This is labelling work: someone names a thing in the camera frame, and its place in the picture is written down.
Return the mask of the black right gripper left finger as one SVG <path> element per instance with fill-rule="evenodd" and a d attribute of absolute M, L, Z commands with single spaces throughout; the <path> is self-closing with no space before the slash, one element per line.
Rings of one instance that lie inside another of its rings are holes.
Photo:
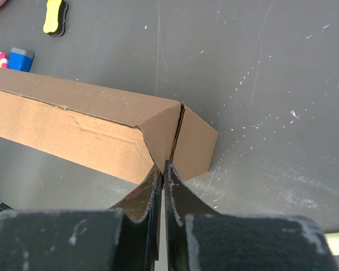
<path fill-rule="evenodd" d="M 109 209 L 0 212 L 0 270 L 153 270 L 163 179 L 144 181 Z"/>

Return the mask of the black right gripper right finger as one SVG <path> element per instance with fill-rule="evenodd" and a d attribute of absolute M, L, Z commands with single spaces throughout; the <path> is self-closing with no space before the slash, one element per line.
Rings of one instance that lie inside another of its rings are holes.
<path fill-rule="evenodd" d="M 164 177 L 169 270 L 337 270 L 311 219 L 225 215 L 184 184 L 167 161 Z"/>

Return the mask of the brown cardboard box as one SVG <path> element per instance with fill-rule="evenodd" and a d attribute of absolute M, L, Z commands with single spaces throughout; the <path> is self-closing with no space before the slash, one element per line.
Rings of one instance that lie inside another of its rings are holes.
<path fill-rule="evenodd" d="M 176 100 L 0 68 L 0 137 L 138 184 L 206 173 L 218 133 Z"/>

